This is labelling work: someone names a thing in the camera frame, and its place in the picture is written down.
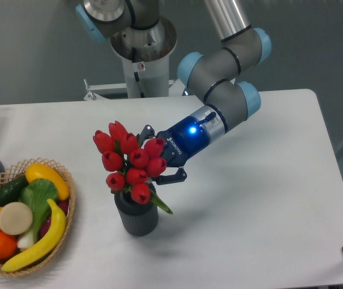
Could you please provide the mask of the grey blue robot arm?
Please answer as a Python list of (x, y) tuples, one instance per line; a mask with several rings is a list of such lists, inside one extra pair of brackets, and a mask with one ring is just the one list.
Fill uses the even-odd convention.
[[(239, 1), (206, 1), (222, 47), (210, 56), (186, 55), (178, 65), (178, 78), (202, 107), (171, 128), (159, 132), (162, 156), (170, 176), (155, 182), (182, 182), (184, 164), (192, 156), (247, 120), (261, 106), (261, 97), (247, 82), (233, 83), (241, 72), (263, 62), (271, 53), (264, 30), (253, 28)], [(167, 96), (169, 56), (177, 37), (173, 24), (159, 13), (158, 1), (81, 1), (76, 14), (97, 42), (109, 40), (121, 58), (130, 98)]]

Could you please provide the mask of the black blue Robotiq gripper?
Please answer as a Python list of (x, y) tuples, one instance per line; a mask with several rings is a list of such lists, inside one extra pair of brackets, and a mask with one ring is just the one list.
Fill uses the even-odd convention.
[(181, 167), (210, 144), (209, 133), (204, 128), (206, 122), (206, 119), (198, 120), (188, 116), (157, 135), (151, 125), (144, 126), (137, 135), (139, 147), (142, 148), (147, 141), (155, 137), (161, 138), (164, 140), (161, 156), (166, 160), (167, 167), (180, 167), (174, 175), (159, 175), (150, 182), (167, 185), (184, 182), (187, 179), (187, 172)]

